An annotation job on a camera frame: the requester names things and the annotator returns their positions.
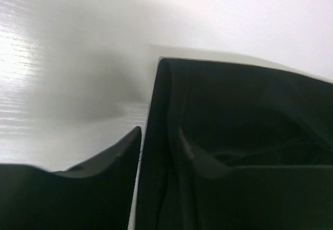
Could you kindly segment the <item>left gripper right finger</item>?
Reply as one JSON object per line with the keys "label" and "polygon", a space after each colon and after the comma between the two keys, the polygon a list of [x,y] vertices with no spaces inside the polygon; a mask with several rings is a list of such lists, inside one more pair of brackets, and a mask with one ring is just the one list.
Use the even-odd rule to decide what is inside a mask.
{"label": "left gripper right finger", "polygon": [[178,133],[184,229],[332,229],[332,167],[229,167]]}

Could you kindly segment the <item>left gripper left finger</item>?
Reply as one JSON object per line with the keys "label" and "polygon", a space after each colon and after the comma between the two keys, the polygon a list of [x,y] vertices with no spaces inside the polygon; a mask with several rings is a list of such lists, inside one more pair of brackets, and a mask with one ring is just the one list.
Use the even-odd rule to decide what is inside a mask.
{"label": "left gripper left finger", "polygon": [[142,131],[65,171],[1,165],[1,229],[127,229]]}

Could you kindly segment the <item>black t shirt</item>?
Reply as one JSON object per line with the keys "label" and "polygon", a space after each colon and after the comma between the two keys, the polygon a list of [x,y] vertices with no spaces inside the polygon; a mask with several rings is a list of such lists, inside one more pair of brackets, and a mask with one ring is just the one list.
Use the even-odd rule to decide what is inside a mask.
{"label": "black t shirt", "polygon": [[332,84],[265,67],[162,59],[143,146],[136,229],[184,229],[179,131],[229,167],[332,167]]}

